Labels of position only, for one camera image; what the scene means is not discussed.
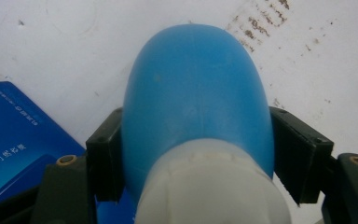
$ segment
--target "dirty stain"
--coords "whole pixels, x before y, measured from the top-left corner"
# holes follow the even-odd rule
[[[233,14],[226,30],[246,49],[254,52],[274,29],[285,24],[290,15],[289,9],[286,0],[247,1]]]
[[[321,56],[321,54],[317,53],[317,46],[321,45],[324,42],[324,38],[327,36],[326,33],[328,33],[330,29],[329,26],[334,24],[333,21],[338,21],[338,19],[327,20],[325,24],[322,24],[319,28],[317,28],[316,26],[310,26],[310,36],[312,38],[305,43],[305,49],[301,53],[301,57],[303,57],[310,51],[316,51],[314,55],[316,55],[318,58]]]
[[[284,106],[281,105],[281,103],[278,101],[277,98],[274,99],[273,104],[274,104],[276,107],[280,107],[280,108],[284,109]]]
[[[289,4],[287,4],[287,1],[286,1],[286,0],[279,0],[279,2],[280,2],[284,7],[286,7],[286,9],[290,9]]]

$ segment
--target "blue plastic object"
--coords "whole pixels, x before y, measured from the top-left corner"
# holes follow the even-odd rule
[[[38,185],[47,163],[84,148],[10,82],[0,82],[0,202]]]
[[[122,138],[126,184],[136,203],[156,160],[189,140],[228,141],[273,173],[260,78],[243,46],[212,26],[174,26],[146,43],[131,71]]]

